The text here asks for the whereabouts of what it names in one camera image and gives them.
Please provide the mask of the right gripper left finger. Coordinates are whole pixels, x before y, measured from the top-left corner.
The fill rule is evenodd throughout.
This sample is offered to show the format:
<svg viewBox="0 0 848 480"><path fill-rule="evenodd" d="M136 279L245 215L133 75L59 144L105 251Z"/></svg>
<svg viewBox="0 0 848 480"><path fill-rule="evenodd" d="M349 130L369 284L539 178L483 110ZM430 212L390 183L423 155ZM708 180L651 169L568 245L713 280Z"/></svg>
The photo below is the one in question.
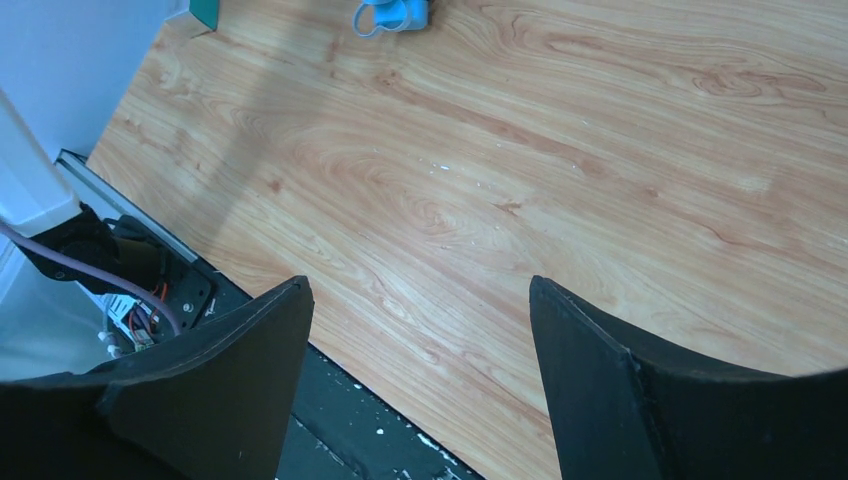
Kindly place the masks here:
<svg viewBox="0 0 848 480"><path fill-rule="evenodd" d="M3 383L2 477L274 478L313 311L295 276L87 373Z"/></svg>

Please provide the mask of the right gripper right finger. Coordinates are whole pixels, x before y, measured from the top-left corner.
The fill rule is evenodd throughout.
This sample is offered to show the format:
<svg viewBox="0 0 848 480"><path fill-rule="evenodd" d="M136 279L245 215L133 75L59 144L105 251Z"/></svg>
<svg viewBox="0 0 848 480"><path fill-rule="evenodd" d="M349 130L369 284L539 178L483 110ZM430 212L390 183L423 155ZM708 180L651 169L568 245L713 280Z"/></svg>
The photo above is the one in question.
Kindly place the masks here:
<svg viewBox="0 0 848 480"><path fill-rule="evenodd" d="M610 315L551 279L529 286L566 479L843 479L847 373L728 363Z"/></svg>

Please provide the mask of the light blue folding umbrella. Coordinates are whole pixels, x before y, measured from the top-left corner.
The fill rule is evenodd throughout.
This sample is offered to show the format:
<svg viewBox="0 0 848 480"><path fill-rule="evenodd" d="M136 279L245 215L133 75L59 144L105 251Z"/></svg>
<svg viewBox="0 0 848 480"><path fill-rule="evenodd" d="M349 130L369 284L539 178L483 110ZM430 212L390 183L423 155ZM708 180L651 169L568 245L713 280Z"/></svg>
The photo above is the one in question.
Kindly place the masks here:
<svg viewBox="0 0 848 480"><path fill-rule="evenodd" d="M359 23L367 10L372 11L373 27L364 32ZM429 10L428 0L365 0L354 12L352 29L361 38L372 38L384 32L423 30L429 24Z"/></svg>

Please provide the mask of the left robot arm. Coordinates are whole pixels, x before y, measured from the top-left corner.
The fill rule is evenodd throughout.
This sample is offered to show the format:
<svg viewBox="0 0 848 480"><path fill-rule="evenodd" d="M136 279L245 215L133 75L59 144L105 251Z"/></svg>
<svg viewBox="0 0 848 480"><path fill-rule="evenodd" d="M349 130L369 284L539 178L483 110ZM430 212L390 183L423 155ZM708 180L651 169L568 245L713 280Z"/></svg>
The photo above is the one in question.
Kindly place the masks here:
<svg viewBox="0 0 848 480"><path fill-rule="evenodd" d="M129 292L116 240L47 157L6 94L1 95L1 233L48 279L95 294Z"/></svg>

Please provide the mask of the small RO labelled box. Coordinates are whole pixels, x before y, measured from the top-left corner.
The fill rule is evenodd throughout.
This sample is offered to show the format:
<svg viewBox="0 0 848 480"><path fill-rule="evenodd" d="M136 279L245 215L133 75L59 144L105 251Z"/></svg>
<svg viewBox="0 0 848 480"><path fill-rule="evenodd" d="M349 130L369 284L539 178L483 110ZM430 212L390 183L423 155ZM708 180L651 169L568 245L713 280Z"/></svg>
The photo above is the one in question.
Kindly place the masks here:
<svg viewBox="0 0 848 480"><path fill-rule="evenodd" d="M219 0L172 0L168 2L165 23L193 38L215 31L219 12Z"/></svg>

